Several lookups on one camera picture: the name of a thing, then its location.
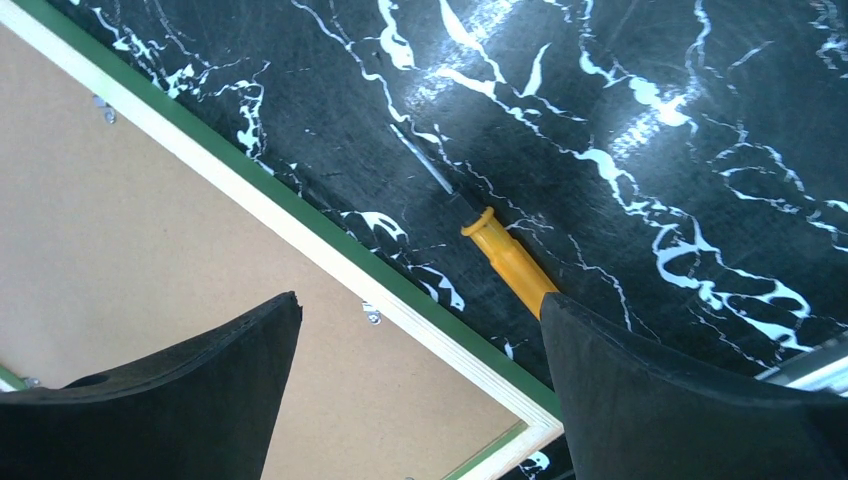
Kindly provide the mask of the green picture frame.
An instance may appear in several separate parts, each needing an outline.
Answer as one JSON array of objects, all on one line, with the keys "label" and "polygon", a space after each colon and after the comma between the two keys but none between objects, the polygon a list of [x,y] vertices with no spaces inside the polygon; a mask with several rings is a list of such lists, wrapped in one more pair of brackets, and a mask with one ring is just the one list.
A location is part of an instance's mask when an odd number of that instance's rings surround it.
[{"label": "green picture frame", "polygon": [[404,276],[263,172],[182,105],[44,1],[5,1],[1,20],[185,165],[501,404],[517,423],[453,472],[498,479],[563,431],[554,393]]}]

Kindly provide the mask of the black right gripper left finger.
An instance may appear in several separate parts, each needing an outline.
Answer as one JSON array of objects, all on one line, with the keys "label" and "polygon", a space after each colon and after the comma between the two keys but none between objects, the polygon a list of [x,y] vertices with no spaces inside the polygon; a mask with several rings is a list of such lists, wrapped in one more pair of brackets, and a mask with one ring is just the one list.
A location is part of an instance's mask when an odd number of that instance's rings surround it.
[{"label": "black right gripper left finger", "polygon": [[62,388],[3,394],[2,477],[260,478],[301,324],[285,292]]}]

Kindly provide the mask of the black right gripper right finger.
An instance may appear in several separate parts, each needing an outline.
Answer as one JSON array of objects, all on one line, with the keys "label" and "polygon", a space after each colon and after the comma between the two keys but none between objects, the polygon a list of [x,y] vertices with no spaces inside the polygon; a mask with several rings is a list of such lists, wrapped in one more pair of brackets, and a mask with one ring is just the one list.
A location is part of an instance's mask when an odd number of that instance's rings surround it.
[{"label": "black right gripper right finger", "polygon": [[729,372],[560,293],[540,325],[579,479],[843,479],[847,401]]}]

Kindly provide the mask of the orange handled screwdriver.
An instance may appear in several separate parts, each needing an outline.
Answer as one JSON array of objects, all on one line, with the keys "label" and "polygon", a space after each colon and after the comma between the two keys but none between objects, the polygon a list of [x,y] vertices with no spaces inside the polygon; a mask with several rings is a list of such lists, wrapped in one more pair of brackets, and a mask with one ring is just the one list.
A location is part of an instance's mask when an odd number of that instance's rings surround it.
[{"label": "orange handled screwdriver", "polygon": [[493,207],[481,202],[463,185],[441,173],[424,150],[397,124],[389,129],[411,151],[437,184],[447,193],[447,204],[470,239],[488,259],[493,270],[537,319],[541,319],[547,294],[559,289],[524,246],[501,224]]}]

